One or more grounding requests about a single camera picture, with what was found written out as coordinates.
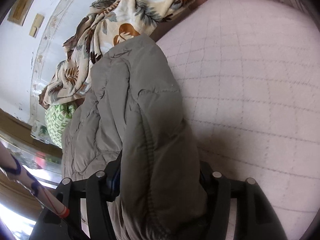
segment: mattress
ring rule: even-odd
[[[320,33],[312,19],[269,0],[208,0],[157,44],[201,158],[228,178],[255,178],[288,239],[299,239],[320,207]],[[228,239],[233,230],[234,218]]]

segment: decorative wall border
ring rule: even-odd
[[[33,125],[35,120],[37,120],[37,109],[39,104],[38,100],[39,94],[41,93],[42,89],[42,87],[39,87],[39,85],[41,84],[41,73],[47,57],[47,53],[49,51],[49,46],[52,42],[57,28],[59,27],[66,11],[68,10],[72,2],[73,0],[60,0],[59,4],[57,5],[53,14],[51,15],[50,20],[41,37],[41,41],[34,60],[31,78],[30,119],[28,122],[30,125]]]

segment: white wall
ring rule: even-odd
[[[7,17],[0,25],[0,108],[24,122],[30,118],[32,61],[59,1],[34,0],[23,26],[8,22]],[[45,18],[33,38],[29,31],[37,13]]]

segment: picture frame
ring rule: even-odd
[[[8,21],[22,26],[33,1],[17,0],[10,10]]]

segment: rolled paper tube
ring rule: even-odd
[[[27,188],[33,196],[53,213],[61,218],[66,218],[69,215],[69,209],[43,187],[39,181],[9,153],[2,143],[0,143],[0,169],[8,179],[17,181]]]

